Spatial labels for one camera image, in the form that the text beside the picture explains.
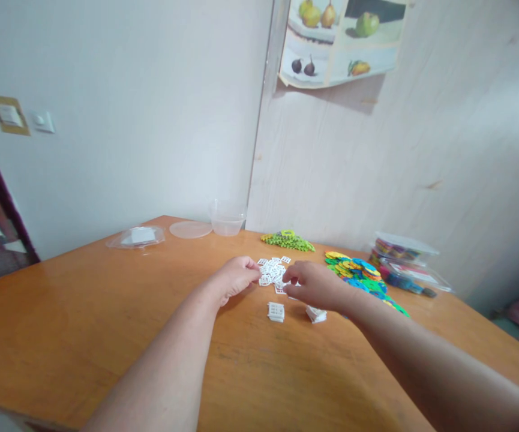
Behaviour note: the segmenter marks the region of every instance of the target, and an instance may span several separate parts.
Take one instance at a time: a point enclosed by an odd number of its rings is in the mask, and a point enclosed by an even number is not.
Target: left hand
[[[261,277],[259,265],[248,256],[231,258],[211,277],[221,295],[221,306],[229,298],[257,283]]]

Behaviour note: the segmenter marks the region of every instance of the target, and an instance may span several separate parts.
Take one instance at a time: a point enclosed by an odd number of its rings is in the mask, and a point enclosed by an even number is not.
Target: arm
[[[195,288],[82,432],[196,430],[217,311],[260,276],[249,257],[237,257]]]
[[[423,415],[442,431],[519,431],[519,387],[324,266],[298,262],[287,294],[346,315]]]

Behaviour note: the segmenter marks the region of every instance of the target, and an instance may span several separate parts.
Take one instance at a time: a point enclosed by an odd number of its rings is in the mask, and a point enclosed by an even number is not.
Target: wall plate
[[[15,98],[0,96],[0,104],[3,105],[11,105],[17,109],[17,113],[21,117],[23,126],[13,126],[3,123],[3,120],[0,117],[0,128],[5,133],[14,133],[18,135],[26,135],[31,136],[29,132],[29,126],[27,126],[27,121],[25,120],[25,115],[23,115],[23,110],[21,109],[21,105],[19,101]]]

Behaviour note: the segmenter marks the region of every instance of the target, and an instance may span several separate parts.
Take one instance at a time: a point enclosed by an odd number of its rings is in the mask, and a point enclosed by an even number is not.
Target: clear plastic cup
[[[211,227],[220,236],[238,234],[247,217],[247,205],[235,201],[214,200],[209,206]]]

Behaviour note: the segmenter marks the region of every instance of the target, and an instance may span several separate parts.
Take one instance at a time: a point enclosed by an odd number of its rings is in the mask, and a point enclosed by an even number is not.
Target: hand
[[[260,277],[259,265],[248,256],[241,256],[227,261],[211,280],[220,290],[221,306],[225,306],[230,297],[251,287]]]
[[[283,281],[287,295],[319,309],[338,311],[354,291],[327,267],[311,261],[296,261],[288,267]]]

